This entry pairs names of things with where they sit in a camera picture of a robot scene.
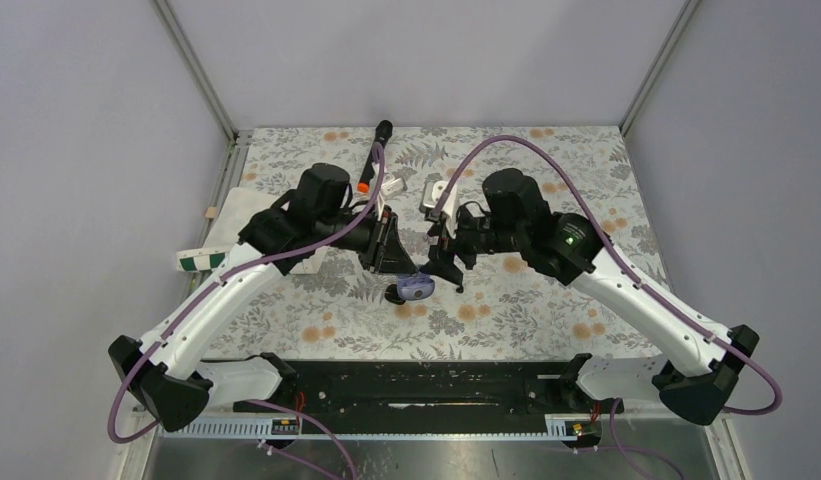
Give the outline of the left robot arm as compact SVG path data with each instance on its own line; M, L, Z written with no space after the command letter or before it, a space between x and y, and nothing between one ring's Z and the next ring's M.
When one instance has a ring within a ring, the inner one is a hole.
M269 354L239 361L204 361L211 344L271 284L323 247L357 253L364 270L411 275L417 267L400 243L397 216L367 205L345 206L349 174L316 163L298 186L240 231L226 260L199 289L140 339L121 335L108 354L123 390L169 431L178 431L206 408L261 400L282 411L295 401L292 371Z

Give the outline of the purple earbud charging case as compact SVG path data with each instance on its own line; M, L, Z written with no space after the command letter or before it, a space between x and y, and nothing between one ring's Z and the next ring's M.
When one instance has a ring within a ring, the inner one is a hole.
M424 273L400 276L396 283L397 294L405 301L427 299L433 295L435 288L435 281Z

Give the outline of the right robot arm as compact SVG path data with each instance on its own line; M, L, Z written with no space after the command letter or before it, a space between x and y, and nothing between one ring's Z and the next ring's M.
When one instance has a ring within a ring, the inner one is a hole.
M659 402L701 426L725 409L758 334L705 318L606 245L588 218L550 209L537 182L508 168L482 183L487 209L479 216L456 202L444 181L425 186L420 210L432 226L425 274L457 286L478 256L520 255L534 271L570 286L633 326L660 351L651 358L609 359L578 354L562 374L561 402L583 412L596 401Z

